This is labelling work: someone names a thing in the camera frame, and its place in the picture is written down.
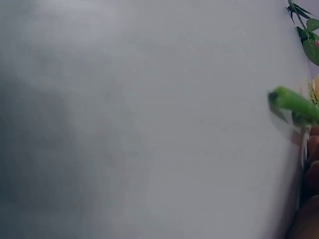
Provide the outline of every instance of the green pea pod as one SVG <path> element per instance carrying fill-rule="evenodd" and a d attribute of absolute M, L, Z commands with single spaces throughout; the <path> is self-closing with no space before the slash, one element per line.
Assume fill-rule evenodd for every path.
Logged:
<path fill-rule="evenodd" d="M 319 122 L 319 108 L 292 90 L 279 86 L 268 94 L 268 98 L 270 103 L 279 108 L 291 110 L 310 121 Z"/>

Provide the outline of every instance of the yellow flower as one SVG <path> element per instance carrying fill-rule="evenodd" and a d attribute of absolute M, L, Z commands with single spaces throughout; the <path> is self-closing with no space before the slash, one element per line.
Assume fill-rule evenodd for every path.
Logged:
<path fill-rule="evenodd" d="M 315 79 L 313 80 L 313 88 L 314 88 L 314 93 L 317 97 L 317 99 L 319 99 L 319 75 L 317 75 L 315 77 Z"/>

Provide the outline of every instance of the white wall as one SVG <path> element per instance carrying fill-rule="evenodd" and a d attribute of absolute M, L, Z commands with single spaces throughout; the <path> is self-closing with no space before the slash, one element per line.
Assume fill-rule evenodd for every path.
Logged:
<path fill-rule="evenodd" d="M 306 85 L 285 1 L 0 2 L 2 239 L 281 238 Z"/>

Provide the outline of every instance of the hand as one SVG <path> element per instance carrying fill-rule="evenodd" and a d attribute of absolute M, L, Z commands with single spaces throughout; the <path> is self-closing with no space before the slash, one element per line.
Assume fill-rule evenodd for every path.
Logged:
<path fill-rule="evenodd" d="M 310 136 L 303 177 L 303 191 L 310 199 L 298 210 L 287 239 L 319 239 L 319 125 L 312 127 Z"/>

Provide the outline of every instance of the green leaf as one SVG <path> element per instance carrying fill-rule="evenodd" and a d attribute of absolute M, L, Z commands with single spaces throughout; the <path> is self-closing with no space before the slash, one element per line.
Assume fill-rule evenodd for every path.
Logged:
<path fill-rule="evenodd" d="M 301 38 L 307 37 L 306 30 L 303 30 L 297 26 L 297 31 L 298 31 L 299 37 L 301 37 Z"/>
<path fill-rule="evenodd" d="M 318 41 L 319 40 L 319 36 L 317 34 L 313 33 L 313 32 L 309 32 L 309 39 Z"/>
<path fill-rule="evenodd" d="M 294 16 L 293 16 L 293 12 L 289 10 L 289 8 L 287 8 L 289 14 L 290 14 L 290 18 L 291 20 L 293 21 L 293 23 L 295 24 L 295 21 L 294 21 Z"/>
<path fill-rule="evenodd" d="M 319 47 L 317 47 L 316 41 L 313 39 L 304 41 L 303 48 L 309 60 L 319 66 Z"/>
<path fill-rule="evenodd" d="M 319 28 L 319 20 L 310 18 L 307 20 L 306 25 L 308 31 L 317 30 Z"/>
<path fill-rule="evenodd" d="M 295 8 L 296 10 L 294 10 L 291 6 L 288 7 L 288 10 L 290 12 L 294 12 L 296 14 L 299 14 L 300 16 L 303 16 L 304 18 L 306 19 L 309 19 L 310 17 L 308 15 L 306 15 L 303 11 L 301 11 L 300 9 L 298 8 Z"/>
<path fill-rule="evenodd" d="M 301 6 L 299 6 L 299 5 L 295 4 L 295 3 L 294 3 L 294 5 L 295 5 L 295 8 L 298 8 L 299 10 L 301 10 L 301 11 L 303 11 L 305 13 L 308 13 L 308 14 L 311 14 L 312 16 L 315 16 L 311 12 L 309 12 L 306 9 L 302 8 Z"/>

